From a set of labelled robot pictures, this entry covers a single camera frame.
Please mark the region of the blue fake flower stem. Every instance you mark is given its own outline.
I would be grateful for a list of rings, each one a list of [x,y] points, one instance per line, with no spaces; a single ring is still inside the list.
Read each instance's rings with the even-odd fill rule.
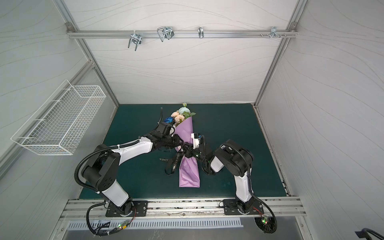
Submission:
[[[174,121],[174,119],[172,117],[168,117],[164,120],[165,123],[172,123]]]

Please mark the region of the pink purple wrapping paper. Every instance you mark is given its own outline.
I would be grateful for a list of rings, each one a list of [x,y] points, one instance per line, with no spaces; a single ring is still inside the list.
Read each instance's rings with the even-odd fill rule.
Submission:
[[[176,127],[175,133],[185,142],[192,144],[193,118],[185,119]],[[199,188],[200,175],[197,160],[194,157],[183,157],[179,167],[179,187],[180,188]]]

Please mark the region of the mint fake flower stem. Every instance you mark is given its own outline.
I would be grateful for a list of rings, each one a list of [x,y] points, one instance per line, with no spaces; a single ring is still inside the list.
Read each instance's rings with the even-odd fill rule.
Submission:
[[[187,103],[182,103],[182,107],[178,109],[178,113],[184,116],[185,119],[196,115],[196,113],[191,112],[191,110],[188,108]]]

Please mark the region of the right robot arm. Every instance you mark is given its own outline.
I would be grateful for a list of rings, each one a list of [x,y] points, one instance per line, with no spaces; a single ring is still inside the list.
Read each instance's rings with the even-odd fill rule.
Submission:
[[[235,179],[237,206],[240,212],[246,213],[255,201],[252,189],[251,172],[253,154],[235,141],[229,139],[216,150],[212,150],[203,135],[192,133],[191,143],[182,145],[188,157],[201,163],[207,175],[214,175],[226,168]]]

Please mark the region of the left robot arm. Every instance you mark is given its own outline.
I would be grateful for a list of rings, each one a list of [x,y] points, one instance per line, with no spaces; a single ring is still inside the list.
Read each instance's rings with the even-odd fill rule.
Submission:
[[[161,147],[181,146],[184,141],[175,131],[171,124],[160,122],[137,140],[110,147],[99,145],[79,162],[74,179],[78,185],[94,191],[116,207],[125,208],[130,204],[130,195],[117,181],[120,165]]]

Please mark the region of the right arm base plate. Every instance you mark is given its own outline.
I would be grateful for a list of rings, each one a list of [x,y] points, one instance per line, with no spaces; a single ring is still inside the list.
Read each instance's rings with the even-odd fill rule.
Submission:
[[[247,202],[242,202],[240,199],[224,199],[219,202],[219,207],[224,209],[224,214],[232,215],[264,215],[263,206],[251,198]]]

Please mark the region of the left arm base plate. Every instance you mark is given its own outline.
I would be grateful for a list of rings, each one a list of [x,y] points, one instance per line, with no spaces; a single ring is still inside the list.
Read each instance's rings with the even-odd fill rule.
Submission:
[[[147,214],[148,201],[128,201],[122,206],[118,207],[114,203],[110,202],[106,217],[117,218],[117,217],[145,217]]]

